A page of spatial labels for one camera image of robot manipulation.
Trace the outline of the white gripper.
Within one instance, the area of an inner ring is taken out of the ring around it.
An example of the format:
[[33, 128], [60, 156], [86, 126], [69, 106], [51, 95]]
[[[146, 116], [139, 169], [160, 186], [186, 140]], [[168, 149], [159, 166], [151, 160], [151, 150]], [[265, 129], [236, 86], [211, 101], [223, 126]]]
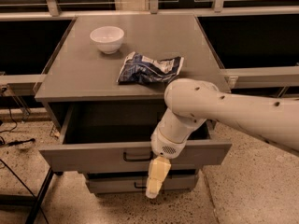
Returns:
[[150, 138], [151, 148], [155, 155], [159, 156], [149, 163], [148, 179], [146, 185], [146, 196], [154, 199], [165, 181], [171, 168], [169, 159], [175, 159], [179, 156], [186, 141], [174, 143], [163, 136], [159, 128], [156, 127]]

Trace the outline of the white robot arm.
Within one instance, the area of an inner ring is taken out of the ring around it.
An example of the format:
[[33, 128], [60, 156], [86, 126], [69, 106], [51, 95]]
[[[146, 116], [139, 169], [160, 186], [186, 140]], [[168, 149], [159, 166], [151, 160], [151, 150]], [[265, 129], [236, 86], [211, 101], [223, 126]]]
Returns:
[[179, 78], [164, 92], [167, 109], [150, 138], [146, 196], [154, 199], [189, 136], [208, 119], [276, 147], [299, 151], [299, 101], [224, 93], [201, 80]]

